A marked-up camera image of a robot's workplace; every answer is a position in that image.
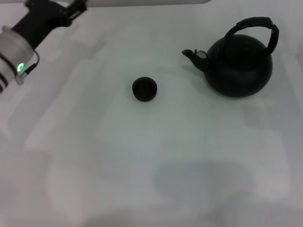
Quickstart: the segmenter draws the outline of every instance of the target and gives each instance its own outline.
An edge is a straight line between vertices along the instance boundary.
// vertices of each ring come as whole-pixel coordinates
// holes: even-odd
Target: black round object
[[[272,29],[266,47],[248,35],[235,35],[247,27],[263,26]],[[259,92],[269,81],[279,30],[268,17],[253,17],[239,22],[224,38],[217,41],[207,53],[184,50],[182,53],[205,73],[209,85],[229,97],[246,97]]]
[[[142,102],[151,101],[157,94],[157,83],[149,77],[138,78],[133,83],[133,93]]]

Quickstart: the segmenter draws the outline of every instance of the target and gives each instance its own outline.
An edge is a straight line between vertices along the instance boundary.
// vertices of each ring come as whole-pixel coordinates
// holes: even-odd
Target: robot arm
[[[27,0],[29,12],[12,28],[0,34],[0,93],[12,80],[23,83],[19,73],[33,57],[36,47],[57,27],[69,27],[87,10],[87,0],[75,0],[63,7],[50,0]],[[27,73],[37,64],[29,67]]]

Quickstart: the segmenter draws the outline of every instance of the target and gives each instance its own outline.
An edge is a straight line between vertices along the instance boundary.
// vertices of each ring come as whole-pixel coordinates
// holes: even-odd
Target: led indicator
[[[23,68],[24,68],[24,63],[21,63],[21,64],[18,66],[17,71],[18,71],[18,72],[21,72],[21,71],[23,70]]]

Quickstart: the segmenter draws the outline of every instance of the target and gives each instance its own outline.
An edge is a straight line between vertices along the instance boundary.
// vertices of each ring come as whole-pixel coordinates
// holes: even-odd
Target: black kettle
[[[272,30],[268,47],[248,35],[235,35],[247,27]],[[234,98],[259,92],[269,81],[273,62],[271,53],[279,39],[279,29],[268,17],[245,19],[233,27],[206,53],[184,50],[194,66],[204,72],[208,84],[218,93]]]

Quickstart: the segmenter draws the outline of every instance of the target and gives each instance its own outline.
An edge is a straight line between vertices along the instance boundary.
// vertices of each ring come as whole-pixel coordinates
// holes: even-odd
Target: kettle handle
[[[224,37],[223,41],[223,51],[225,53],[226,45],[228,41],[232,38],[232,36],[247,27],[267,27],[271,29],[271,37],[268,43],[268,46],[265,50],[265,55],[271,55],[271,53],[275,50],[278,40],[279,40],[279,29],[276,25],[273,24],[272,20],[269,17],[252,17],[245,19],[239,23],[235,27],[233,27]]]

